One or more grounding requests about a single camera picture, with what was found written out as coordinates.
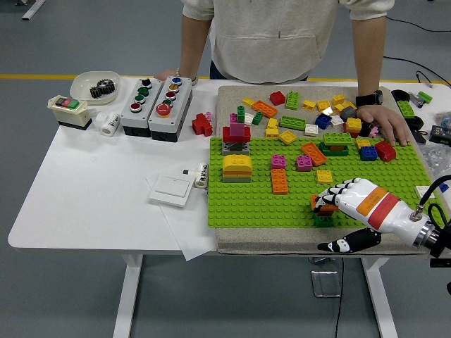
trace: person's hand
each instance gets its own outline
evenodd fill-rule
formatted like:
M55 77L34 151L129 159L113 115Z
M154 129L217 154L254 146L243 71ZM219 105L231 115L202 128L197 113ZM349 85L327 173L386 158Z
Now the person's hand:
M166 69L164 72L158 73L154 75L154 78L160 81L166 81L168 76L176 76L175 69Z
M409 127L405 119L387 107L362 106L357 109L357 117L367 123L377 122L381 125L392 146L396 145L395 134L401 145L406 146L410 142Z

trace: gray floor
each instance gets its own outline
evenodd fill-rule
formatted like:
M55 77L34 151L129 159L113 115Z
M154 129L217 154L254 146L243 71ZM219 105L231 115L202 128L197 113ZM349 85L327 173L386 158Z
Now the gray floor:
M0 76L89 70L152 75L178 64L182 6L177 0L47 0L31 21L20 19L27 9L14 3L0 1ZM397 0L389 16L449 30L449 13L451 1ZM390 21L385 54L451 79L450 33ZM199 74L208 75L208 69L207 52ZM416 70L422 68L385 60L382 78L415 80ZM344 9L312 77L355 78ZM125 272L121 257L17 252L7 242L58 129L47 100L68 94L70 84L0 79L2 337L113 334ZM378 337L362 267L355 259L345 264L338 336ZM341 262L333 267L340 270ZM201 257L189 263L179 256L147 257L132 337L333 337L338 300L315 299L311 292L310 271L319 268L325 267L300 257ZM448 336L450 270L430 269L424 258L392 258L381 272L399 337Z

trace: white hoodie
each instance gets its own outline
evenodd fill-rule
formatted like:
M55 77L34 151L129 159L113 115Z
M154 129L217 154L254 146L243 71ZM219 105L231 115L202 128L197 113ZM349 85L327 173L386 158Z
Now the white hoodie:
M211 59L249 83L305 78L326 51L339 4L352 20L386 15L395 0L182 0L183 15L214 21Z

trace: person's arm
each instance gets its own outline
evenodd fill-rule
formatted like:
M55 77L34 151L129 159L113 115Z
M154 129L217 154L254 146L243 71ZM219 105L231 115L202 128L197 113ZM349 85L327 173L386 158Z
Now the person's arm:
M195 20L183 15L182 18L182 55L180 57L180 76L195 79L200 60L204 53L206 38L210 30L211 20ZM155 74L155 78L166 80L175 76L174 69Z
M373 94L379 89L385 47L385 22L385 16L352 21L359 96ZM402 145L410 141L405 119L384 106L359 107L357 116L368 123L379 123L392 145L395 145L395 134Z

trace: gray control box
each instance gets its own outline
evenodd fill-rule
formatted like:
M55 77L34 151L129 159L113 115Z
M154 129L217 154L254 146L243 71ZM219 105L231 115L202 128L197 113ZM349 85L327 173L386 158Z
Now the gray control box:
M166 99L166 94L170 92L169 86L172 85L172 79L176 81L181 80L181 85L178 88L178 93L175 95L173 107L168 117L162 118L156 112L156 107ZM190 107L192 99L192 82L187 77L168 77L165 81L161 93L156 100L156 104L152 109L149 118L149 129L152 133L152 139L167 142L177 142L180 131L182 130L183 122L185 121L188 108Z
M155 106L156 100L159 97L163 83L157 79L150 79L152 88L149 90L149 95L145 96L145 102L141 104L141 111L133 113L130 110L132 104L135 103L135 97L140 93L138 90L143 87L143 80L138 80L135 87L124 106L121 113L121 124L126 135L139 136L139 137L151 137L151 132L149 130L149 124L147 120Z

